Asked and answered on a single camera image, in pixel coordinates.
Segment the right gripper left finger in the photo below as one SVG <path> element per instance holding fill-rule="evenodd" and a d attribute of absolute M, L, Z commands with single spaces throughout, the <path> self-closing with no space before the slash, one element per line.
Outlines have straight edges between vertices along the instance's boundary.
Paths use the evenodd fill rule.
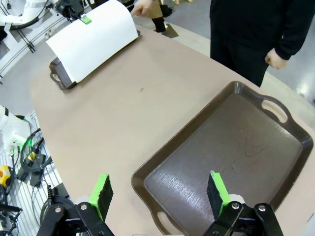
<path fill-rule="evenodd" d="M 112 236 L 105 223 L 113 190 L 108 174 L 101 174 L 87 202 L 64 206 L 52 201 L 46 208 L 38 236 Z"/>

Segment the person's left hand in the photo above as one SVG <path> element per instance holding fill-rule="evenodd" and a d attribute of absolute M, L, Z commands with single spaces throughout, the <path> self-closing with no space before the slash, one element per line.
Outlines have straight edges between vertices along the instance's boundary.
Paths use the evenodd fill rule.
<path fill-rule="evenodd" d="M 282 69 L 287 66 L 288 60 L 282 59 L 275 49 L 272 49 L 267 53 L 265 62 L 274 69 Z"/>

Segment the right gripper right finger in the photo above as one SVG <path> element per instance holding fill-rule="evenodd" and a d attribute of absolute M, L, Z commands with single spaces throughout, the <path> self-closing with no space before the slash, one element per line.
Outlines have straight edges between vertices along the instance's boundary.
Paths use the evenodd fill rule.
<path fill-rule="evenodd" d="M 247 236 L 282 236 L 283 232 L 272 207 L 258 203 L 253 208 L 240 201 L 233 201 L 220 173 L 209 173 L 207 195 L 214 222 L 205 236 L 231 236 L 242 233 Z"/>

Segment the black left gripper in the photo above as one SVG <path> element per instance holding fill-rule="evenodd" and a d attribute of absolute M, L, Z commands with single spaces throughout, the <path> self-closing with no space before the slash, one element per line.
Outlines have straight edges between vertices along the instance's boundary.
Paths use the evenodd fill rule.
<path fill-rule="evenodd" d="M 92 20 L 83 13 L 81 0 L 60 0 L 56 4 L 56 10 L 62 15 L 71 15 L 73 20 L 80 20 L 84 24 L 92 22 Z"/>

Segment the person's right hand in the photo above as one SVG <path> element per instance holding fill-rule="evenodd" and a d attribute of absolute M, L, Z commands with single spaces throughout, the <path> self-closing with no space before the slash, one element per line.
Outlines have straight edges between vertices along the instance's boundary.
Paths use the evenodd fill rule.
<path fill-rule="evenodd" d="M 151 8 L 152 0 L 138 0 L 131 11 L 132 16 L 146 16 Z"/>

